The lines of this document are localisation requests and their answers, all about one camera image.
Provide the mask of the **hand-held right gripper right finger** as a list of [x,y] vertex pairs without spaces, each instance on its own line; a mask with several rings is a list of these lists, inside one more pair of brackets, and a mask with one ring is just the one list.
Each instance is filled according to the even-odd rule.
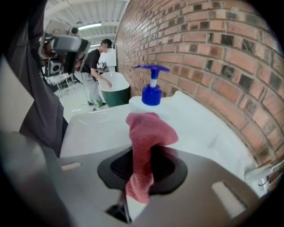
[[172,158],[187,168],[184,182],[167,195],[151,195],[133,222],[135,227],[229,227],[244,217],[259,197],[243,180],[215,161],[168,147],[152,154]]

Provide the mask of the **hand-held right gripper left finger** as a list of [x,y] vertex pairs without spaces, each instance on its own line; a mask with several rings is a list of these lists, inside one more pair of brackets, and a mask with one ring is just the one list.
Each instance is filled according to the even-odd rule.
[[102,152],[59,158],[62,165],[80,163],[79,167],[64,170],[67,179],[103,214],[126,224],[132,222],[126,201],[127,181],[114,174],[110,166],[131,150],[126,145]]

